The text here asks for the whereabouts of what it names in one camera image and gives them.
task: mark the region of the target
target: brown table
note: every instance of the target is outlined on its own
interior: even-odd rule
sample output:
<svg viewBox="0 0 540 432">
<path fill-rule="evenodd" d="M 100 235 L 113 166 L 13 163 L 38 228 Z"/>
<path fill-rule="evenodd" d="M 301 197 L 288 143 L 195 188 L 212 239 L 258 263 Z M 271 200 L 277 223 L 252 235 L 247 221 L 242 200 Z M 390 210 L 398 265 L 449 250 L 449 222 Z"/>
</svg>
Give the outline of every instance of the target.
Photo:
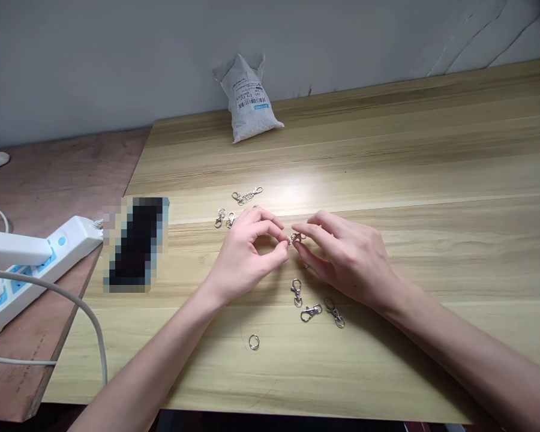
<svg viewBox="0 0 540 432">
<path fill-rule="evenodd" d="M 104 133 L 5 149 L 0 168 L 0 210 L 16 234 L 46 237 L 74 215 L 102 218 L 103 208 L 124 195 L 150 128 Z M 0 219 L 0 231 L 4 229 Z M 82 296 L 100 248 L 58 284 Z M 76 306 L 45 292 L 0 333 L 0 356 L 56 360 Z M 0 420 L 32 417 L 52 367 L 0 364 Z"/>
</svg>

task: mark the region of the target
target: power strip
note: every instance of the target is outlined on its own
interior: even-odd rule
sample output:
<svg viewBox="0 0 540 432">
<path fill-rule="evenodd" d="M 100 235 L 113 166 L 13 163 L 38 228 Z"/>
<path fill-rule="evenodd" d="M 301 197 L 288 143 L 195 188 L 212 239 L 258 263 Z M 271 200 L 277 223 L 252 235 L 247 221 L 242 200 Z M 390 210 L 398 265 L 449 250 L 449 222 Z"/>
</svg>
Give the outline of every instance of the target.
<svg viewBox="0 0 540 432">
<path fill-rule="evenodd" d="M 47 237 L 52 255 L 39 266 L 14 265 L 8 272 L 55 282 L 79 260 L 102 243 L 102 231 L 93 221 L 74 216 Z M 36 300 L 45 288 L 29 283 L 0 279 L 4 288 L 0 296 L 0 332 L 6 324 Z"/>
</svg>

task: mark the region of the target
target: plastic bag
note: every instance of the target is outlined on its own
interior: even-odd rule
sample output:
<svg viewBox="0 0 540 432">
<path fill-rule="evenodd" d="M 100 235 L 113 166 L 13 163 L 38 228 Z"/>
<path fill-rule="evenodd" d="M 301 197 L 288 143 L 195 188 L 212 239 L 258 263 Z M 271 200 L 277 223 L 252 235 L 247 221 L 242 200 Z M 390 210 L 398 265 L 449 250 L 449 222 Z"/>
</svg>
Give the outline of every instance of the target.
<svg viewBox="0 0 540 432">
<path fill-rule="evenodd" d="M 232 113 L 233 144 L 273 128 L 282 128 L 284 124 L 276 120 L 272 104 L 262 88 L 264 57 L 257 56 L 259 66 L 253 70 L 244 57 L 236 55 L 214 70 L 214 79 L 220 82 L 228 96 L 228 111 Z M 257 59 L 249 58 L 250 64 Z"/>
</svg>

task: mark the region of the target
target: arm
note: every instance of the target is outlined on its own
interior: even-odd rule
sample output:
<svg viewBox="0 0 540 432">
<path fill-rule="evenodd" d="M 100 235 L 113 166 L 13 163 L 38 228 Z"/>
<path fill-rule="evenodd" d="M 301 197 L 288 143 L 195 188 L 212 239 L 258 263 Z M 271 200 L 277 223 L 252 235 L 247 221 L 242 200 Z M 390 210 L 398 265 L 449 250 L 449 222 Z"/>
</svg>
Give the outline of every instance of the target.
<svg viewBox="0 0 540 432">
<path fill-rule="evenodd" d="M 262 208 L 245 210 L 226 235 L 206 280 L 100 391 L 70 430 L 147 430 L 214 316 L 288 259 L 283 228 Z M 253 242 L 264 234 L 279 243 L 273 252 L 260 256 Z"/>
<path fill-rule="evenodd" d="M 540 431 L 540 366 L 396 274 L 377 230 L 327 212 L 292 228 L 323 250 L 294 243 L 319 278 L 400 328 L 509 430 Z"/>
</svg>

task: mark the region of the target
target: left hand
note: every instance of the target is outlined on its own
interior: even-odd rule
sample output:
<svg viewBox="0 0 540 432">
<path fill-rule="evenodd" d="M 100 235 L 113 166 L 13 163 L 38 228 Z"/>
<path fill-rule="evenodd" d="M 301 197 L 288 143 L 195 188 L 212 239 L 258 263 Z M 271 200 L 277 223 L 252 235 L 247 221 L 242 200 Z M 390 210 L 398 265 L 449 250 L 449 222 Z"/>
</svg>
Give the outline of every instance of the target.
<svg viewBox="0 0 540 432">
<path fill-rule="evenodd" d="M 203 282 L 221 305 L 246 294 L 272 270 L 288 260 L 288 237 L 284 224 L 261 207 L 246 209 L 238 217 L 222 243 L 220 253 Z M 280 243 L 274 251 L 258 255 L 254 241 L 270 234 Z"/>
</svg>

